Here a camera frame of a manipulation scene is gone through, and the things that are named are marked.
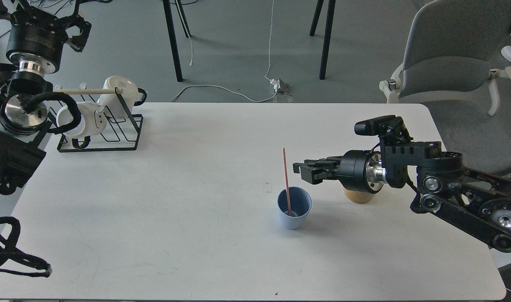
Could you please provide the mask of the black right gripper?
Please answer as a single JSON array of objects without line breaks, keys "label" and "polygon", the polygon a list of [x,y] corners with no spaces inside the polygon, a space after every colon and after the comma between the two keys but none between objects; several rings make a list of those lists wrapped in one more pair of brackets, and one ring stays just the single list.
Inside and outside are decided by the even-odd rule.
[{"label": "black right gripper", "polygon": [[370,194],[378,193],[384,184],[378,151],[351,150],[344,156],[304,160],[304,163],[293,163],[293,172],[313,185],[323,180],[339,180],[347,190]]}]

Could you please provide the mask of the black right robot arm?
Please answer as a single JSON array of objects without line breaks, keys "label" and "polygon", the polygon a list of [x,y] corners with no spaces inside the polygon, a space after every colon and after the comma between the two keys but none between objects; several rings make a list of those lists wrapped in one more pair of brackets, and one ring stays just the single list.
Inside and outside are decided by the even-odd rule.
[{"label": "black right robot arm", "polygon": [[461,153],[440,142],[387,143],[378,151],[294,163],[310,184],[338,180],[350,191],[375,194],[385,184],[415,192],[410,208],[430,213],[500,252],[511,253],[511,178],[467,168]]}]

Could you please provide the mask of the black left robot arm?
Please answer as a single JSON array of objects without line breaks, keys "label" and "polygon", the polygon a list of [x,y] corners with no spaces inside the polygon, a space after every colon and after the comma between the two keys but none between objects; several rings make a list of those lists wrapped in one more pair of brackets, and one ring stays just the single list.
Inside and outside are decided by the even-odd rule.
[{"label": "black left robot arm", "polygon": [[58,17],[27,0],[16,0],[9,12],[0,1],[0,19],[9,21],[6,57],[0,63],[0,194],[23,187],[46,153],[39,144],[47,133],[76,128],[81,113],[76,101],[55,92],[45,79],[60,69],[63,46],[81,52],[92,25],[79,15]]}]

